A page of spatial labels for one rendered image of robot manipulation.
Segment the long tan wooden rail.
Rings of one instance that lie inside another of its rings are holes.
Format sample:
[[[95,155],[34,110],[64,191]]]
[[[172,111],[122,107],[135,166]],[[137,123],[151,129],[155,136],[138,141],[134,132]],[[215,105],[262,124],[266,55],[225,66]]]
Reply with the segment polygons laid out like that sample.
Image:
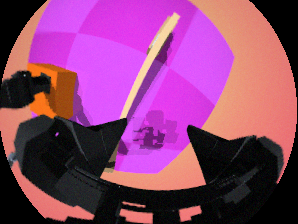
[[[132,89],[130,89],[129,96],[128,99],[126,99],[124,109],[122,109],[120,119],[121,117],[128,115],[129,109],[132,107],[134,97],[137,95],[138,88],[140,88],[142,81],[145,79],[146,71],[148,71],[150,65],[152,65],[154,57],[156,57],[158,51],[160,51],[162,47],[162,43],[166,40],[166,36],[169,36],[169,32],[172,31],[174,24],[177,24],[177,20],[180,19],[180,15],[176,14],[177,12],[174,12],[172,18],[169,19],[169,22],[165,24],[165,28],[162,28],[161,35],[158,35],[156,43],[154,43],[152,49],[150,49],[150,52],[148,53],[148,56],[146,56],[145,63],[142,65],[141,71],[138,72],[138,76],[136,77],[136,80],[134,80]]]

